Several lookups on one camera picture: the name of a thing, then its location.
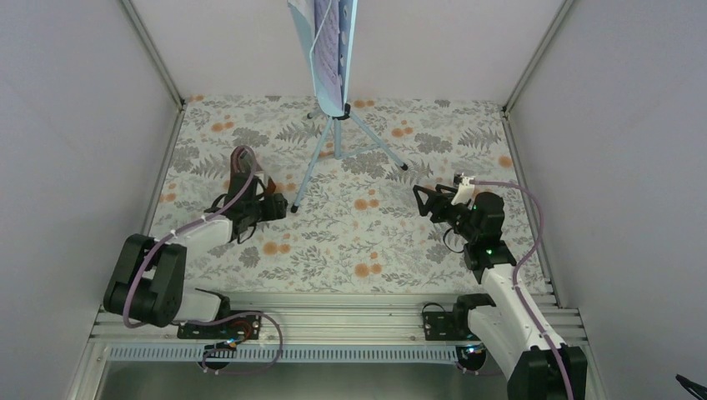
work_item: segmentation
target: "floral pattern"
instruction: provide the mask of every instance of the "floral pattern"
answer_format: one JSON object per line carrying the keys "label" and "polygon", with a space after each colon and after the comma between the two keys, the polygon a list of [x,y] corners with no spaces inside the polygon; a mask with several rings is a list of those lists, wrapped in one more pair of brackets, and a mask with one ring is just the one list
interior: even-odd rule
{"label": "floral pattern", "polygon": [[[213,248],[187,265],[189,285],[227,292],[475,293],[479,285],[462,255],[442,241],[446,226],[420,217],[412,186],[452,184],[455,171],[515,181],[499,106],[490,102],[358,99],[357,113],[409,165],[401,171],[381,150],[314,168],[298,213],[260,223],[243,244]],[[308,120],[312,97],[197,96],[187,107],[153,220],[152,235],[198,218],[228,188],[228,156],[248,144],[291,203],[321,134],[323,117]],[[342,123],[344,151],[370,139]],[[326,143],[320,157],[333,153]],[[533,242],[518,192],[505,201],[504,239],[517,259]],[[448,236],[460,249],[463,240]],[[522,277],[544,289],[536,257]]]}

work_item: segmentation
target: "black mounting plate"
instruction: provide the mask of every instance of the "black mounting plate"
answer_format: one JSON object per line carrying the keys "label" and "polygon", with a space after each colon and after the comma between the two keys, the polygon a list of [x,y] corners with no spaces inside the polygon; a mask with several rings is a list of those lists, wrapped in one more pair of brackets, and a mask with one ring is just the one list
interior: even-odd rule
{"label": "black mounting plate", "polygon": [[[246,311],[231,310],[229,316],[238,313],[246,313]],[[262,318],[259,315],[247,315],[245,317],[238,317],[228,322],[222,323],[221,325],[214,325],[212,327],[192,325],[190,323],[187,323],[185,325],[179,326],[179,330],[177,330],[177,338],[206,340],[229,340],[232,338],[237,338],[239,335],[243,335],[243,324],[239,324],[239,321],[245,321],[251,327],[255,323],[257,327],[253,327],[253,330],[251,331],[248,340],[258,340],[262,323]]]}
{"label": "black mounting plate", "polygon": [[464,330],[457,329],[451,312],[424,311],[424,340],[428,342],[461,342],[479,340],[476,335],[470,336]]}

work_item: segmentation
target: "gray wall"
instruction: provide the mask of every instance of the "gray wall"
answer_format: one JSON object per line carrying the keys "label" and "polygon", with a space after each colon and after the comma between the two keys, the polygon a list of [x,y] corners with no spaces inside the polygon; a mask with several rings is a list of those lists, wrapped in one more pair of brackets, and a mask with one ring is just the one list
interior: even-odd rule
{"label": "gray wall", "polygon": [[2,2],[2,398],[65,397],[175,116],[118,2]]}
{"label": "gray wall", "polygon": [[707,384],[707,3],[579,1],[511,111],[609,398]]}

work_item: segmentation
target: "perforated rail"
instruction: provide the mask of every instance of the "perforated rail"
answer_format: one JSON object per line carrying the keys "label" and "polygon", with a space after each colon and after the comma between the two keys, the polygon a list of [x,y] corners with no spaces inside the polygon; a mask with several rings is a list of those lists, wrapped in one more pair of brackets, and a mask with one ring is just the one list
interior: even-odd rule
{"label": "perforated rail", "polygon": [[[272,360],[277,346],[243,345],[236,352],[219,352],[209,361],[263,363]],[[194,344],[117,344],[110,352],[111,361],[200,361],[203,345]],[[281,363],[437,363],[456,360],[454,346],[285,346]]]}

